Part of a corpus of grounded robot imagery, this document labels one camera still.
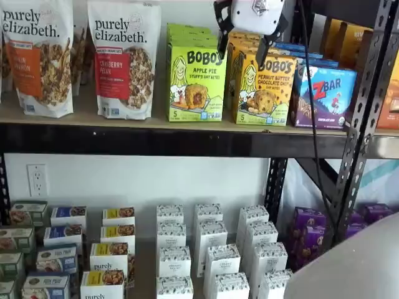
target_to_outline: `purely elizabeth granola bag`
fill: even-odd
[[[7,56],[25,114],[59,118],[73,112],[71,0],[1,0]]]
[[[99,115],[144,120],[151,116],[155,59],[161,29],[157,5],[89,0]]]

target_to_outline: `electrical outlet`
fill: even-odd
[[[31,197],[47,197],[47,172],[45,164],[27,165],[27,175],[29,178],[29,189]]]

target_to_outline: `orange label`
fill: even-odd
[[[6,44],[6,50],[16,87],[26,95],[41,98],[40,48],[13,40]]]

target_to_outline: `black cable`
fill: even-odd
[[[316,121],[314,115],[314,103],[313,103],[313,89],[312,82],[310,80],[310,69],[309,69],[309,49],[307,47],[307,29],[306,29],[306,19],[305,19],[305,10],[303,0],[299,0],[300,14],[302,16],[302,31],[304,35],[305,41],[305,60],[306,60],[306,71],[307,71],[307,83],[309,84],[309,98],[310,98],[310,107],[312,113],[312,129],[313,129],[313,146],[314,146],[314,156],[316,160],[316,171],[317,171],[317,179],[319,180],[320,191],[322,193],[322,199],[324,203],[325,210],[327,211],[327,216],[330,220],[332,228],[334,230],[334,235],[337,233],[337,224],[334,222],[334,218],[332,217],[331,210],[329,207],[329,203],[325,197],[325,192],[322,184],[322,180],[320,177],[320,163],[319,163],[319,154],[317,152],[317,131],[316,131]]]

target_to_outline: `red label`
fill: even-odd
[[[99,47],[95,54],[97,95],[107,98],[129,98],[130,56],[120,48]]]

